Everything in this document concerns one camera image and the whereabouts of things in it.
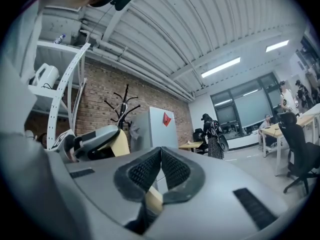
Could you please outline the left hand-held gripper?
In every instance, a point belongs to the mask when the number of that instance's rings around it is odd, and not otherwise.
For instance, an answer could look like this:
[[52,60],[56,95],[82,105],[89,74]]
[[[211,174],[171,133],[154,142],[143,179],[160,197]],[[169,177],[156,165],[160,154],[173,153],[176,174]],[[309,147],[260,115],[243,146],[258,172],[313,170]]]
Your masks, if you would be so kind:
[[115,155],[109,144],[119,136],[120,132],[121,129],[117,125],[107,125],[81,136],[66,131],[56,140],[53,151],[59,154],[64,163],[112,158]]

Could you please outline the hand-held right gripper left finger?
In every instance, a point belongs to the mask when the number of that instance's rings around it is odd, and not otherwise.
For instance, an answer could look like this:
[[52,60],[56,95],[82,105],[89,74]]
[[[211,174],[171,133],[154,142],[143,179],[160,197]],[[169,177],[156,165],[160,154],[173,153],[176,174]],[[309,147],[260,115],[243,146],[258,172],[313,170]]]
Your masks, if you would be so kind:
[[163,209],[153,187],[161,170],[161,148],[66,165],[93,205],[125,227],[147,227]]

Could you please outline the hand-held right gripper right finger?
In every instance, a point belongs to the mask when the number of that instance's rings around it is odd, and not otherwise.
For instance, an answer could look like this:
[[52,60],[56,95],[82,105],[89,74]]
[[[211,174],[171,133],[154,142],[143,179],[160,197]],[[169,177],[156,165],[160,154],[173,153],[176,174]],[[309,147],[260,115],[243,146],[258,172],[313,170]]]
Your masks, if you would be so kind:
[[162,232],[259,232],[287,211],[285,201],[236,166],[163,147]]

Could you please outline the person's left forearm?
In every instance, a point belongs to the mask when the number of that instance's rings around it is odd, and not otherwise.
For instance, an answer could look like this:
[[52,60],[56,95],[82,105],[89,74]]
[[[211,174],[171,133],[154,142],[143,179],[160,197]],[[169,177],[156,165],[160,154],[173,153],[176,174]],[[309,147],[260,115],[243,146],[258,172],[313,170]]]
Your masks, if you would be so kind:
[[76,240],[79,237],[41,144],[22,134],[0,133],[0,173],[31,223],[55,239]]

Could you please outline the pale grey hanging fabric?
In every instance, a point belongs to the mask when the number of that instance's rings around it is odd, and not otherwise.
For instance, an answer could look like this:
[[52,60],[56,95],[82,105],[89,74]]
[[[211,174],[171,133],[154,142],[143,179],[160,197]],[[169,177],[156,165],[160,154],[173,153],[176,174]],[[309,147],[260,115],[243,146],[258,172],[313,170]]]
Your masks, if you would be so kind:
[[136,141],[140,134],[139,134],[140,127],[133,121],[131,121],[130,127],[129,127],[129,134],[132,140]]

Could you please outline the black coat rack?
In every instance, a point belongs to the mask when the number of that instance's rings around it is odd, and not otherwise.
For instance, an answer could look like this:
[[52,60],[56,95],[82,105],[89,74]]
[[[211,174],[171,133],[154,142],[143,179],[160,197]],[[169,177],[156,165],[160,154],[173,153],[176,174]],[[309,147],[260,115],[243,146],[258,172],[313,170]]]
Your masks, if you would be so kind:
[[127,124],[128,128],[131,127],[131,122],[126,120],[126,117],[133,112],[134,110],[141,107],[140,104],[135,106],[134,108],[128,110],[129,101],[138,99],[138,96],[128,98],[129,92],[129,84],[126,85],[124,96],[121,96],[119,93],[114,92],[113,94],[120,98],[120,103],[114,107],[111,105],[106,99],[104,103],[106,103],[117,115],[117,119],[110,119],[112,122],[116,123],[116,125],[122,130],[124,128],[124,124]]

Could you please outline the black office chair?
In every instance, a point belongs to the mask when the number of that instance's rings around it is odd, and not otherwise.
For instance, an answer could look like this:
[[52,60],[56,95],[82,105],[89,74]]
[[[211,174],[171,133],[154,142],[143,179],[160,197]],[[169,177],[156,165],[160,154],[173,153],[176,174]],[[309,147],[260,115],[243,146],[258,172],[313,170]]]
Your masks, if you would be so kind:
[[202,142],[202,144],[195,149],[197,154],[205,155],[208,153],[208,144],[205,136],[203,136],[204,131],[201,128],[197,128],[192,134],[194,142]]
[[306,141],[303,128],[298,125],[298,119],[293,112],[281,113],[278,126],[289,146],[286,176],[296,177],[283,192],[287,193],[289,188],[302,182],[308,194],[308,179],[320,180],[320,173],[313,171],[313,169],[320,169],[320,146]]

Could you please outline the grey metal cabinet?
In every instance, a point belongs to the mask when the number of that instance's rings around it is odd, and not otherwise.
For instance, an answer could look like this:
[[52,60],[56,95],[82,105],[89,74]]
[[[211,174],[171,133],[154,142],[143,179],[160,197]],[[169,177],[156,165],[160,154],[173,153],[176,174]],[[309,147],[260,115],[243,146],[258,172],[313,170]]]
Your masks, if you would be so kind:
[[[163,124],[164,112],[171,117],[167,127]],[[173,112],[150,107],[147,111],[137,114],[132,121],[139,126],[139,138],[134,141],[130,137],[131,152],[154,147],[178,147],[177,128]]]

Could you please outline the white metal shelf rack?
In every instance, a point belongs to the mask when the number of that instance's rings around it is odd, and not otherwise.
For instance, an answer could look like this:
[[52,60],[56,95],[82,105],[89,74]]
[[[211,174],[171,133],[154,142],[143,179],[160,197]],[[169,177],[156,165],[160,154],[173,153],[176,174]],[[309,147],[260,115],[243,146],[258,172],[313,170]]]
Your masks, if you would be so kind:
[[30,84],[29,90],[36,96],[32,108],[35,113],[48,115],[46,146],[53,148],[56,138],[58,118],[68,119],[73,133],[81,96],[86,84],[85,58],[90,48],[87,42],[80,48],[39,40],[37,42],[35,68],[46,63],[59,71],[53,87],[38,87]]

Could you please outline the white ceiling pipe bundle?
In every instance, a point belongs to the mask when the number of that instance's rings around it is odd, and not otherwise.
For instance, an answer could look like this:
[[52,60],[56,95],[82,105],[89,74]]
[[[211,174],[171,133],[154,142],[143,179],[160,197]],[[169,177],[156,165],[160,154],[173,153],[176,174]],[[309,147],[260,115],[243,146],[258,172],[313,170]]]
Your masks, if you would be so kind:
[[195,100],[192,94],[170,79],[166,74],[131,54],[125,48],[120,48],[103,41],[101,33],[95,30],[94,27],[88,26],[86,20],[81,22],[80,32],[85,33],[88,39],[92,38],[96,41],[96,45],[92,48],[92,53],[107,60],[109,65],[119,67],[123,71],[130,71],[133,75],[187,102]]

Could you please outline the white kettle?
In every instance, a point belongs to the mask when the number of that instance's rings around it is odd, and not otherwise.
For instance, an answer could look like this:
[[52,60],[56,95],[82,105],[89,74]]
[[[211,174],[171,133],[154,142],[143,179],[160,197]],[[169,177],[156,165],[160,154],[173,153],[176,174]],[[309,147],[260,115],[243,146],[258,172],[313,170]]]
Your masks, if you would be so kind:
[[36,87],[52,88],[59,78],[59,71],[53,65],[43,63],[40,68],[35,72],[32,85]]

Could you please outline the wooden desk white legs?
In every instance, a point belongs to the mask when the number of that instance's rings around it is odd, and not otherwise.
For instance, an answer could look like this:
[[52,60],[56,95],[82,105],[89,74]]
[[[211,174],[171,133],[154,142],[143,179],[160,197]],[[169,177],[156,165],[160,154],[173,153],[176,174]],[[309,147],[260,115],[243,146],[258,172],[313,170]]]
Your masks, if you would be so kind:
[[[297,124],[302,127],[304,133],[306,133],[307,126],[312,126],[312,142],[314,144],[319,143],[319,131],[320,131],[320,114],[307,114],[303,115],[301,118],[297,119]],[[277,177],[280,174],[280,162],[281,162],[281,150],[284,148],[281,145],[282,139],[284,138],[283,133],[280,130],[279,124],[273,124],[270,127],[263,128],[261,130],[262,133],[262,143],[263,143],[263,157],[267,157],[267,146],[266,146],[266,137],[274,137],[276,138],[276,164],[274,175]]]

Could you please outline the dark framed window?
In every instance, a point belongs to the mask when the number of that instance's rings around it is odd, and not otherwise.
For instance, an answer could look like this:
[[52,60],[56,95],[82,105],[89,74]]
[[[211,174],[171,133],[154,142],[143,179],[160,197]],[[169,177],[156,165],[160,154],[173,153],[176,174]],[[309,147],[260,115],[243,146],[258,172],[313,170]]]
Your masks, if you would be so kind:
[[273,73],[210,96],[227,140],[251,135],[265,116],[282,112],[279,82]]

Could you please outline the person's torso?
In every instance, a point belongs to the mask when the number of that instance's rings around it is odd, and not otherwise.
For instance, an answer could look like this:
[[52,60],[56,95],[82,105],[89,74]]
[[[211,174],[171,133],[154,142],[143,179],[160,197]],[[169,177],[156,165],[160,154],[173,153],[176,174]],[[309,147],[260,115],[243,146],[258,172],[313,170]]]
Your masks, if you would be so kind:
[[29,0],[13,21],[0,46],[0,133],[23,133],[37,98],[28,82],[42,29],[40,0]]

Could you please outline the long ceiling light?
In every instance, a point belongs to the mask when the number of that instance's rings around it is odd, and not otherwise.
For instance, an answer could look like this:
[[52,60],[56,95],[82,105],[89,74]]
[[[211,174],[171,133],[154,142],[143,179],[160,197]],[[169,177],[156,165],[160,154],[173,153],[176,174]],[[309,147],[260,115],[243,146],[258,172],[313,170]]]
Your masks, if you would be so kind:
[[215,73],[217,73],[217,72],[219,72],[219,71],[222,71],[222,70],[224,70],[224,69],[226,69],[226,68],[229,68],[229,67],[231,67],[231,66],[234,66],[234,65],[236,65],[236,64],[238,64],[238,63],[240,63],[240,62],[241,62],[241,57],[237,57],[237,58],[235,58],[235,59],[233,59],[233,60],[230,60],[230,61],[228,61],[228,62],[226,62],[226,63],[223,63],[223,64],[221,64],[221,65],[219,65],[219,66],[217,66],[217,67],[215,67],[215,68],[212,68],[212,69],[210,69],[210,70],[202,73],[202,74],[201,74],[201,77],[202,77],[202,78],[206,78],[206,77],[208,77],[208,76],[210,76],[210,75],[213,75],[213,74],[215,74]]
[[265,52],[268,53],[270,51],[279,49],[281,47],[285,47],[285,46],[288,45],[288,43],[289,43],[289,40],[285,40],[285,41],[282,41],[282,42],[279,42],[279,43],[276,43],[276,44],[273,44],[273,45],[269,45],[269,46],[266,47]]

